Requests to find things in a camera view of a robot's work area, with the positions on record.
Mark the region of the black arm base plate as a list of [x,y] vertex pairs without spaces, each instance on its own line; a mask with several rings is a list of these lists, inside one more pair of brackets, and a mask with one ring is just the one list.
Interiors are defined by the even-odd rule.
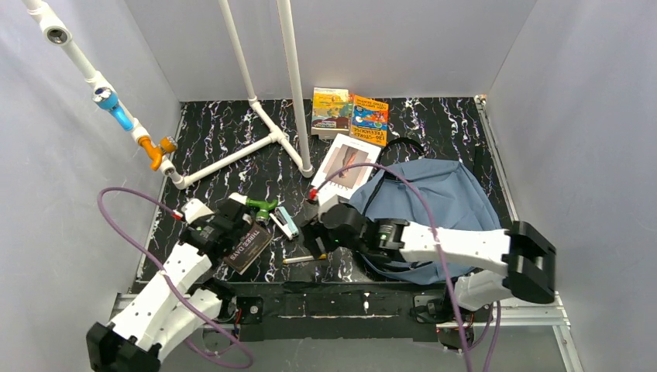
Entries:
[[444,284],[406,282],[201,283],[241,312],[244,342],[278,339],[412,339],[431,342],[436,327],[411,317],[422,295],[441,298]]

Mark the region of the dark Three Days book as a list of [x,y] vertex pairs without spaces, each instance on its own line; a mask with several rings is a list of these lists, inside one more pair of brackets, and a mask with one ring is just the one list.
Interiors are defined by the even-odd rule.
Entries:
[[255,223],[223,262],[238,274],[244,274],[256,258],[270,245],[272,234]]

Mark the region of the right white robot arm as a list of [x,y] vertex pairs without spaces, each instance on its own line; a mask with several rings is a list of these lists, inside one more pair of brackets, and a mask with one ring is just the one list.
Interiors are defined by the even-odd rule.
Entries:
[[543,305],[556,299],[556,248],[525,221],[490,231],[432,229],[404,219],[371,220],[346,203],[327,207],[306,201],[295,222],[314,257],[343,247],[378,264],[476,268],[477,273],[460,277],[448,296],[468,311],[507,298]]

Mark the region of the blue student backpack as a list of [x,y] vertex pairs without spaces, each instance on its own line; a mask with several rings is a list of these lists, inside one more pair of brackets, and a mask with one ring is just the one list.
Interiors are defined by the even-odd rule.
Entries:
[[[438,227],[469,231],[488,231],[501,227],[498,214],[487,194],[470,170],[456,160],[419,159],[388,167],[415,186],[426,200]],[[428,214],[413,191],[397,178],[386,178],[376,189],[382,174],[355,190],[349,204],[368,219],[405,219],[427,226]],[[444,281],[439,262],[390,262],[378,264],[364,260],[381,276],[414,284]]]

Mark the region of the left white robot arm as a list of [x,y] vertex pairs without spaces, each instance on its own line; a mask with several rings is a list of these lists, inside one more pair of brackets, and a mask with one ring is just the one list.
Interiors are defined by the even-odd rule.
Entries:
[[119,314],[88,330],[93,371],[158,371],[173,349],[219,316],[223,300],[212,287],[184,296],[241,243],[253,219],[231,198],[216,210],[191,199],[182,215],[186,226],[162,268]]

